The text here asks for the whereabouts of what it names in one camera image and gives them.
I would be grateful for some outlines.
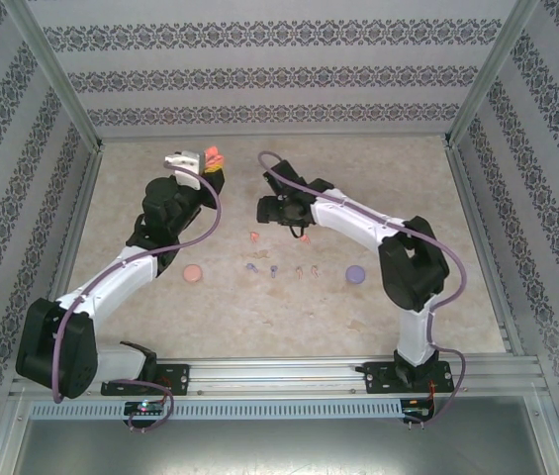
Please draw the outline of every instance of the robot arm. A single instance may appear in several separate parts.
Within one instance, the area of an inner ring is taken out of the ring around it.
[[[222,161],[217,149],[213,155],[183,151],[166,158],[166,163],[191,169],[220,193],[224,186]],[[178,236],[195,220],[202,206],[216,208],[209,191],[199,181],[180,172],[149,182],[142,200],[143,213],[134,232],[116,259],[90,281],[60,297],[56,302],[38,299],[29,308],[16,361],[17,372],[44,386],[51,387],[52,354],[55,335],[63,316],[75,302],[61,346],[59,390],[68,398],[82,394],[92,383],[116,379],[151,381],[156,355],[129,342],[97,347],[96,332],[112,313],[141,286],[164,272],[178,250],[149,255],[148,251],[179,243]],[[122,266],[110,271],[119,262]],[[82,297],[94,280],[97,285]]]
[[[280,161],[272,170],[291,181],[306,185],[306,181],[287,160]],[[321,179],[307,185],[323,193],[323,196],[315,197],[280,182],[268,172],[264,173],[264,178],[276,196],[259,200],[257,221],[301,228],[302,233],[309,225],[331,228],[377,254],[385,292],[400,308],[400,339],[396,357],[403,366],[407,366],[408,372],[422,367],[433,356],[436,359],[426,331],[429,308],[443,290],[444,280],[449,273],[441,250],[384,226],[355,208],[387,223],[404,226],[434,238],[428,222],[420,217],[404,221],[378,213],[351,200],[332,184]],[[413,255],[409,256],[408,251],[412,251]]]

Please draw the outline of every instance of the speckled tabletop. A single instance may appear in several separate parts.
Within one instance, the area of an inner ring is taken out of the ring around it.
[[[475,249],[439,137],[303,136],[207,138],[106,145],[70,288],[109,263],[132,233],[145,185],[165,176],[175,150],[216,144],[226,158],[224,216],[204,242],[180,251],[155,282],[128,299],[99,330],[101,342],[127,339],[160,357],[350,356],[390,354],[398,339],[397,308],[386,297],[375,255],[332,230],[307,230],[311,243],[286,228],[255,221],[257,200],[271,193],[256,161],[270,149],[307,180],[321,177],[356,201],[404,219],[428,219],[439,239],[464,260],[465,294],[437,313],[434,335],[465,352],[505,351]],[[181,236],[201,234],[215,213],[204,210]],[[254,244],[250,232],[259,233]],[[259,273],[246,268],[253,263]],[[199,264],[202,281],[182,270]],[[345,281],[352,264],[367,273]],[[271,278],[270,267],[278,267]],[[319,270],[319,278],[311,273]],[[299,280],[296,268],[304,270]],[[454,264],[446,291],[458,284]]]

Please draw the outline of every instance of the black mounting bracket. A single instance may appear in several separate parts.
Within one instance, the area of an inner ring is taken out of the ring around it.
[[[356,371],[365,375],[367,394],[430,393],[431,383],[435,393],[452,393],[455,385],[450,364],[437,361],[436,354],[415,374],[405,372],[407,367],[395,360],[370,361],[357,367]]]
[[[156,364],[151,382],[164,386],[174,396],[186,396],[189,388],[188,364]],[[162,396],[162,391],[145,386],[103,383],[102,396]]]

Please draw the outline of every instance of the purple disc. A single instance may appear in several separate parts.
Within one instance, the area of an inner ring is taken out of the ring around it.
[[[350,265],[345,270],[345,279],[352,284],[362,284],[365,281],[365,269],[359,265]]]

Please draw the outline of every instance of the damask pattern wall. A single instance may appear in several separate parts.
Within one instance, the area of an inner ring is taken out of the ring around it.
[[[445,133],[514,0],[32,1],[101,137]]]
[[[537,6],[460,153],[523,345],[559,411],[559,0]]]
[[[50,290],[89,156],[0,2],[0,410],[26,309]]]

